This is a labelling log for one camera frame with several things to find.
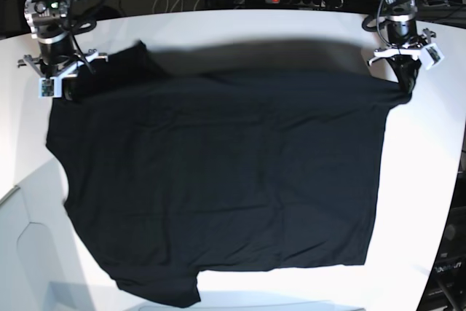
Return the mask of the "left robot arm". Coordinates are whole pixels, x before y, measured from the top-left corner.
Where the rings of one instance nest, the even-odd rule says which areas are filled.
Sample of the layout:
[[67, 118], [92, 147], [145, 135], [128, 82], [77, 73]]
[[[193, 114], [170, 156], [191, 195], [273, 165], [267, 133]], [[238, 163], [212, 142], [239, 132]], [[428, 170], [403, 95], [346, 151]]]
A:
[[436, 33], [425, 28], [421, 33], [416, 26], [418, 7], [416, 0], [378, 0], [374, 15], [365, 19], [365, 24], [374, 21], [375, 26], [365, 27], [374, 31], [383, 47], [374, 50], [368, 60], [372, 66], [385, 60], [396, 75], [400, 89], [412, 92], [421, 67], [431, 69], [444, 59], [433, 39]]

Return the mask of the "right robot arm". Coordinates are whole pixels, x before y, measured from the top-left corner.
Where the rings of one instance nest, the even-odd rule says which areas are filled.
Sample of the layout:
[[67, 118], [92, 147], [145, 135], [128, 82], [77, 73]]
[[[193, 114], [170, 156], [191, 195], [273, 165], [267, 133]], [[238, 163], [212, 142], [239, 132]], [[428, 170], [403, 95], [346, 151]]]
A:
[[17, 66], [29, 67], [38, 76], [40, 98], [72, 99], [75, 79], [82, 66], [92, 70], [94, 60], [108, 60], [96, 49], [82, 51], [76, 36], [92, 31], [94, 19], [82, 24], [72, 18], [71, 7], [77, 0], [25, 0], [24, 17], [32, 39], [39, 45], [39, 55], [24, 55]]

